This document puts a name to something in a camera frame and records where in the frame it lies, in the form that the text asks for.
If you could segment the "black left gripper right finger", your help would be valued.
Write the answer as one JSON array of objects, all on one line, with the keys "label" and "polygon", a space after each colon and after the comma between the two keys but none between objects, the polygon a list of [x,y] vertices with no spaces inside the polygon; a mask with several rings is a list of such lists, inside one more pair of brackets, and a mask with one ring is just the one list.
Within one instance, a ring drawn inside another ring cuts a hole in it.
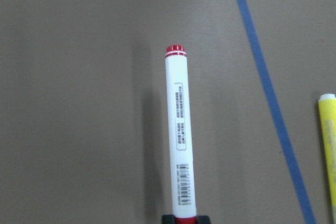
[{"label": "black left gripper right finger", "polygon": [[198,215],[197,216],[197,224],[211,224],[211,220],[207,215]]}]

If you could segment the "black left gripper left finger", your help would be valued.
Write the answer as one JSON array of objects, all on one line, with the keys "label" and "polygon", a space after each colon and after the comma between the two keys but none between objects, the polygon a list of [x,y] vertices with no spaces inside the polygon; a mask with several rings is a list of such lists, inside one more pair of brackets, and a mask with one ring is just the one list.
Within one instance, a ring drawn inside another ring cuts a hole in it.
[{"label": "black left gripper left finger", "polygon": [[161,224],[175,224],[174,215],[162,215]]}]

